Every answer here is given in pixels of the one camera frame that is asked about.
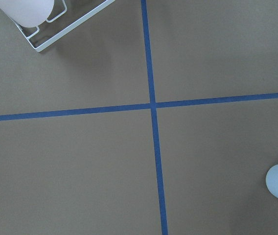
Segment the white plastic cup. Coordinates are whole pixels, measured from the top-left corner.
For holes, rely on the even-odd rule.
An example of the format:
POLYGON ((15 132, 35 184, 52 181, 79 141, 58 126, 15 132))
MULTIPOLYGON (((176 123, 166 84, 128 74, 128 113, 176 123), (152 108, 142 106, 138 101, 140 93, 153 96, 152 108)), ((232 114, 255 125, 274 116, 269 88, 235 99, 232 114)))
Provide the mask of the white plastic cup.
POLYGON ((0 9, 23 27, 36 27, 48 19, 54 0, 0 0, 0 9))

